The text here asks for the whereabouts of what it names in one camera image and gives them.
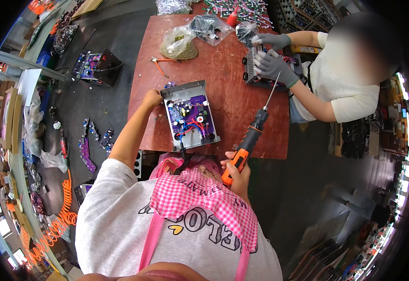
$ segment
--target pliers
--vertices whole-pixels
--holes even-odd
[[[152,62],[154,62],[156,64],[156,66],[158,67],[159,71],[161,72],[162,75],[164,75],[165,77],[169,78],[163,71],[162,69],[159,67],[158,62],[178,62],[180,63],[179,60],[177,59],[157,59],[155,57],[151,57],[150,59]]]

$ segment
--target lips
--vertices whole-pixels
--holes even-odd
[[[189,279],[185,278],[183,275],[168,270],[150,270],[145,272],[144,275],[164,277],[172,281],[189,281]]]

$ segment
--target coiled hose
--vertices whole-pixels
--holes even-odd
[[[69,225],[76,225],[77,214],[69,212],[70,206],[72,205],[72,176],[69,172],[69,179],[64,180],[62,183],[62,189],[64,191],[64,203],[62,204],[61,211],[56,217],[57,219],[52,222],[52,226],[48,228],[45,234],[42,235],[40,243],[34,243],[36,246],[32,249],[30,247],[30,237],[28,233],[22,228],[20,235],[22,235],[23,248],[25,250],[25,256],[28,261],[33,264],[37,264],[36,260],[41,260],[44,257],[44,252],[50,250],[49,246],[52,247],[54,243],[61,237],[61,234],[68,228]]]

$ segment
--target floor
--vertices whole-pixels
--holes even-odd
[[[126,124],[129,93],[134,66],[145,26],[156,14],[154,1],[108,0],[100,8],[80,19],[80,30],[75,35],[57,67],[71,67],[81,49],[101,52],[108,48],[120,60],[123,69],[114,87],[92,86],[82,82],[62,83],[60,93],[54,91],[49,106],[57,106],[53,119],[46,119],[44,151],[59,153],[60,132],[52,128],[55,120],[61,121],[69,141],[70,165],[73,186],[95,178],[106,153],[98,143],[90,142],[92,162],[97,172],[92,174],[79,158],[78,141],[84,118],[90,118],[99,131],[113,128],[116,135]],[[84,43],[96,29],[94,35]],[[394,164],[387,155],[380,160],[366,156],[361,160],[328,155],[329,132],[325,123],[314,121],[302,132],[297,124],[289,128],[287,160],[250,159],[250,200],[264,235],[278,254],[284,278],[293,271],[301,253],[320,240],[335,237],[343,242],[357,229],[363,218],[340,203],[339,197],[370,194],[376,186],[393,179]],[[43,194],[48,214],[59,212],[62,206],[61,183],[68,177],[59,169],[38,165],[43,184],[49,192]],[[78,211],[73,202],[71,210]],[[71,238],[74,240],[74,227]],[[67,243],[73,260],[74,243]]]

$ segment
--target red table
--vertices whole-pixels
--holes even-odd
[[[194,16],[172,14],[150,18],[134,70],[128,119],[142,103],[148,90],[163,89],[169,81],[180,85],[205,80],[216,132],[222,140],[187,151],[223,155],[224,151],[237,148],[256,111],[265,105],[270,90],[245,85],[242,80],[242,58],[248,49],[237,40],[234,32],[215,47],[195,38],[193,43],[198,50],[198,56],[181,63],[160,62],[160,67],[170,78],[162,76],[149,59],[153,56],[163,58],[159,47],[165,31],[189,23]],[[260,31],[273,33],[262,28]],[[269,118],[264,125],[264,133],[259,138],[252,157],[286,159],[289,138],[287,93],[275,93],[268,112]],[[165,107],[162,106],[151,113],[140,149],[172,151],[172,148],[173,139],[165,116]]]

